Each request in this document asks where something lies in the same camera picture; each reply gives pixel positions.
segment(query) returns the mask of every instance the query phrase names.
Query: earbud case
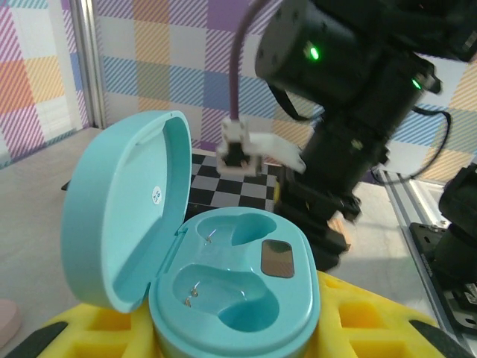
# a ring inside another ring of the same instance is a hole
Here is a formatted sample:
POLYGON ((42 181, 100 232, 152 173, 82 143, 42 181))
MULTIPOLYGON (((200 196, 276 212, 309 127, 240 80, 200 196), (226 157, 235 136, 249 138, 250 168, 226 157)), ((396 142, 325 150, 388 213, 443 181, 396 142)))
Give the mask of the earbud case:
POLYGON ((320 314, 303 232, 228 207, 183 223, 192 171, 186 118, 148 111, 85 150, 63 209, 62 259, 84 303, 122 313, 148 300, 167 357, 300 357, 320 314))

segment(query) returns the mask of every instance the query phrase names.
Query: checkered board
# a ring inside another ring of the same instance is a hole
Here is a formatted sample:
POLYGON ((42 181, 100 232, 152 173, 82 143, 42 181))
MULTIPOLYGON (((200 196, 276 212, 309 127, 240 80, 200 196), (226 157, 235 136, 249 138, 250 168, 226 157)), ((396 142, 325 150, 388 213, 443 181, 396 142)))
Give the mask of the checkered board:
POLYGON ((220 175, 215 157, 194 154, 190 204, 211 207, 255 207, 272 211, 279 166, 264 165, 257 177, 220 175))

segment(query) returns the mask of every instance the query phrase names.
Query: green led light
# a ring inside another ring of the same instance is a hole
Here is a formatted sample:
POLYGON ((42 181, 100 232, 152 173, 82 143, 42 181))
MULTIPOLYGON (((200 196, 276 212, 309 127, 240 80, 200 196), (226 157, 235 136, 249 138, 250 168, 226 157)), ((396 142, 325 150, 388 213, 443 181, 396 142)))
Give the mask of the green led light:
POLYGON ((413 84, 414 87, 416 87, 418 90, 421 90, 421 89, 422 89, 421 85, 420 85, 419 82, 417 82, 416 80, 412 80, 412 84, 413 84))
POLYGON ((318 52, 316 47, 312 47, 310 49, 310 56, 313 60, 318 60, 320 58, 320 53, 318 52))

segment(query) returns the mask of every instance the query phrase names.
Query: sticker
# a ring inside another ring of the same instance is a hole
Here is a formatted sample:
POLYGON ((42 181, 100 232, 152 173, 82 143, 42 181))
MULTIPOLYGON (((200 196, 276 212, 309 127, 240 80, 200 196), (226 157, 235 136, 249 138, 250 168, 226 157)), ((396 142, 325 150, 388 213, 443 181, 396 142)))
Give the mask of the sticker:
POLYGON ((159 205, 161 201, 162 201, 161 188, 156 186, 154 187, 154 190, 152 191, 152 202, 155 203, 156 205, 159 205))

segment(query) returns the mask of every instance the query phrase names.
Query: metal frame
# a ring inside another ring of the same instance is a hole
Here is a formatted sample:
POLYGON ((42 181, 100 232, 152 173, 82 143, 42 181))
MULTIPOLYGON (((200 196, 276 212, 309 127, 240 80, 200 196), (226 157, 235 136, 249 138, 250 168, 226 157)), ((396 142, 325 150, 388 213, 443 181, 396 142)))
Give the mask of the metal frame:
MULTIPOLYGON (((383 170, 379 171, 379 176, 386 181, 401 179, 400 174, 383 170)), ((477 339, 460 333, 454 330, 451 326, 449 319, 443 310, 442 304, 439 301, 435 288, 432 285, 427 269, 424 266, 423 261, 420 259, 419 252, 412 240, 411 231, 409 230, 409 225, 412 222, 420 222, 427 225, 443 225, 443 223, 440 223, 439 216, 436 216, 435 208, 432 207, 432 203, 429 202, 429 199, 418 190, 419 186, 418 182, 411 181, 407 183, 391 184, 386 186, 386 190, 388 191, 388 196, 396 213, 402 234, 416 265, 417 272, 423 282, 424 289, 428 295, 440 328, 459 342, 464 348, 477 356, 477 339)))
POLYGON ((91 126, 105 128, 106 110, 102 62, 96 31, 96 8, 93 0, 70 0, 73 27, 80 65, 86 112, 91 126))

